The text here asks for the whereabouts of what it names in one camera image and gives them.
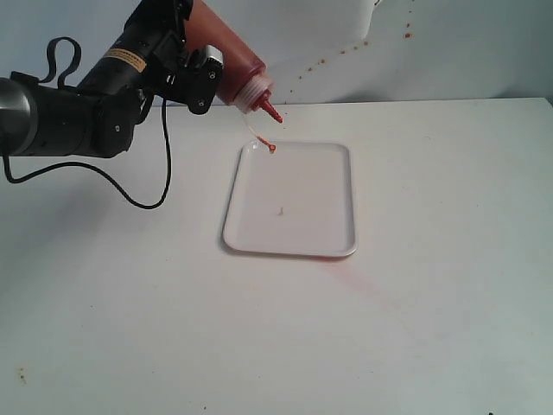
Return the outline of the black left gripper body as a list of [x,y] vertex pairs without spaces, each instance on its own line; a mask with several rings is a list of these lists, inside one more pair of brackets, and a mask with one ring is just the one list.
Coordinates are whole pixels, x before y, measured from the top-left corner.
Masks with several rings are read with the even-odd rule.
[[123,48],[143,61],[140,73],[148,82],[159,82],[185,66],[185,21],[193,7],[188,0],[142,1],[126,21]]

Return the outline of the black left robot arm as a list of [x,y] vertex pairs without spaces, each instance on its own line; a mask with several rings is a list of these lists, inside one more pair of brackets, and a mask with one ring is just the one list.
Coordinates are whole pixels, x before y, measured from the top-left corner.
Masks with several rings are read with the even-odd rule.
[[123,33],[77,86],[66,79],[80,64],[80,45],[70,41],[73,58],[59,72],[60,38],[48,43],[45,78],[19,72],[2,78],[2,155],[111,158],[128,150],[154,97],[187,99],[173,84],[187,72],[185,22],[193,5],[140,2]]

